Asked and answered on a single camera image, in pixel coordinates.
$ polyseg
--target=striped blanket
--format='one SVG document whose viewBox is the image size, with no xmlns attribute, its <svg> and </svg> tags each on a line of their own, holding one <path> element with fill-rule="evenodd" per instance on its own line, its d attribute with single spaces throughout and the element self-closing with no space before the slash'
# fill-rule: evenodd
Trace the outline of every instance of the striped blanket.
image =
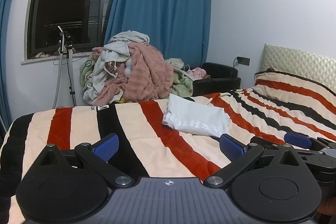
<svg viewBox="0 0 336 224">
<path fill-rule="evenodd" d="M 230 134 L 245 144 L 254 135 L 283 144 L 286 132 L 336 141 L 336 95 L 331 90 L 283 72 L 261 72 L 255 78 L 250 89 L 193 99 L 222 107 L 231 118 Z M 109 163 L 134 179 L 197 176 L 204 180 L 230 163 L 217 140 L 163 126 L 167 103 L 60 108 L 18 118 L 0 150 L 0 223 L 24 221 L 15 190 L 47 143 L 73 149 L 114 132 L 120 148 Z"/>
</svg>

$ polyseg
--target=headboard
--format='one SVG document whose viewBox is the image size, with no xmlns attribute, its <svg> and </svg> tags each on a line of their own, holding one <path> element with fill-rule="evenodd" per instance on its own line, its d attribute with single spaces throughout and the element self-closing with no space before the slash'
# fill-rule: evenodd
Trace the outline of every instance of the headboard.
<svg viewBox="0 0 336 224">
<path fill-rule="evenodd" d="M 336 92 L 336 60 L 310 52 L 265 44 L 261 70 L 273 68 L 319 82 Z"/>
</svg>

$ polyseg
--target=pink blanket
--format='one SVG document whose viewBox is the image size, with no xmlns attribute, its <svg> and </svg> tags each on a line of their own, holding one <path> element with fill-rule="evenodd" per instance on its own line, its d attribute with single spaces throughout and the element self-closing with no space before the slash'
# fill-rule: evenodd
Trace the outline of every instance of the pink blanket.
<svg viewBox="0 0 336 224">
<path fill-rule="evenodd" d="M 104 48 L 103 47 L 94 47 L 92 49 L 93 53 L 92 53 L 92 58 L 94 60 L 97 60 L 98 57 L 101 55 L 101 53 L 103 52 Z"/>
<path fill-rule="evenodd" d="M 163 59 L 162 53 L 149 44 L 128 44 L 132 57 L 132 74 L 125 77 L 125 64 L 117 65 L 118 77 L 107 80 L 94 105 L 106 105 L 120 89 L 127 102 L 140 102 L 166 98 L 173 84 L 173 66 Z"/>
</svg>

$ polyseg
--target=blue curtain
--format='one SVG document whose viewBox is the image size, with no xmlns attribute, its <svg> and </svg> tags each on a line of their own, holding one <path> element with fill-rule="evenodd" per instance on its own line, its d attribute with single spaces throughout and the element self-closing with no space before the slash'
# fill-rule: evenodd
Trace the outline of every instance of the blue curtain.
<svg viewBox="0 0 336 224">
<path fill-rule="evenodd" d="M 6 91 L 5 46 L 9 10 L 12 0 L 0 0 L 0 116 L 6 130 L 11 124 L 11 114 Z"/>
<path fill-rule="evenodd" d="M 142 32 L 165 59 L 196 67 L 208 51 L 210 9 L 211 0 L 113 0 L 105 43 L 122 31 Z"/>
</svg>

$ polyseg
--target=black armchair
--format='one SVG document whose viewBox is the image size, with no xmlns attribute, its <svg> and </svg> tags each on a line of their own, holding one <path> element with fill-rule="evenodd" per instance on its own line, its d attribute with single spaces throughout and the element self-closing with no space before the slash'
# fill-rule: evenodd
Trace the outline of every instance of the black armchair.
<svg viewBox="0 0 336 224">
<path fill-rule="evenodd" d="M 195 80 L 193 82 L 193 96 L 202 96 L 215 92 L 227 92 L 240 88 L 240 78 L 235 68 L 215 63 L 204 63 L 202 65 L 210 79 Z"/>
</svg>

